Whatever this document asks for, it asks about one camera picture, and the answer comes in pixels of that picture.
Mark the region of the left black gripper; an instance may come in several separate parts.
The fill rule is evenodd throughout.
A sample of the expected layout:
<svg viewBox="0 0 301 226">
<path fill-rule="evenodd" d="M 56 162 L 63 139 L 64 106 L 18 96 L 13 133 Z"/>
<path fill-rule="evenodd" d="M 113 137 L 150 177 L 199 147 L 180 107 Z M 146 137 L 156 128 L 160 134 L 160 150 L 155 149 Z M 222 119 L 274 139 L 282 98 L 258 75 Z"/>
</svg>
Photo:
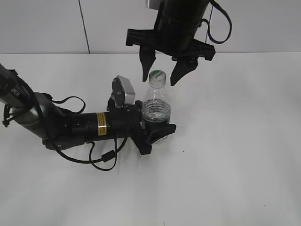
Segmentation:
<svg viewBox="0 0 301 226">
<path fill-rule="evenodd" d="M 166 122 L 146 123 L 146 132 L 141 126 L 142 101 L 136 100 L 133 105 L 116 107 L 113 100 L 108 101 L 105 113 L 107 123 L 106 138 L 131 138 L 141 155 L 151 153 L 151 144 L 163 142 L 168 135 L 175 133 L 176 125 Z"/>
</svg>

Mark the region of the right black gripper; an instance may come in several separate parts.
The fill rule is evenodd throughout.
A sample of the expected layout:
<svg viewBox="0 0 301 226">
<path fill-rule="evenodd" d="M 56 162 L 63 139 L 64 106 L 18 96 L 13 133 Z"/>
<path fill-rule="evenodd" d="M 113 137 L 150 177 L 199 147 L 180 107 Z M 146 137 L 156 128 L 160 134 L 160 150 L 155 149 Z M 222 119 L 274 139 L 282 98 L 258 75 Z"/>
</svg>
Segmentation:
<svg viewBox="0 0 301 226">
<path fill-rule="evenodd" d="M 127 30 L 126 45 L 140 46 L 143 82 L 156 60 L 156 50 L 177 60 L 171 85 L 197 68 L 198 57 L 213 59 L 214 46 L 195 39 L 208 4 L 208 0 L 162 0 L 153 29 Z"/>
</svg>

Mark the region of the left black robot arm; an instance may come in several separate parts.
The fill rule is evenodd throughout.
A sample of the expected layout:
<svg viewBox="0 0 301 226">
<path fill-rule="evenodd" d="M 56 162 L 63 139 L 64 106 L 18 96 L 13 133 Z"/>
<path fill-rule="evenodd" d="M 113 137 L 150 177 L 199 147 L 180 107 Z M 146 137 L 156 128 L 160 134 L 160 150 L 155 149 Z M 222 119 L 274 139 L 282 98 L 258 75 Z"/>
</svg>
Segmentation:
<svg viewBox="0 0 301 226">
<path fill-rule="evenodd" d="M 58 107 L 64 100 L 55 101 L 49 94 L 33 95 L 15 70 L 0 67 L 0 100 L 5 104 L 3 125 L 15 121 L 42 139 L 53 150 L 46 134 L 48 129 L 60 150 L 88 142 L 114 138 L 131 138 L 140 154 L 151 153 L 151 146 L 160 138 L 175 132 L 176 125 L 161 122 L 143 128 L 142 102 L 135 100 L 129 79 L 117 76 L 112 81 L 112 94 L 106 112 L 72 112 Z"/>
</svg>

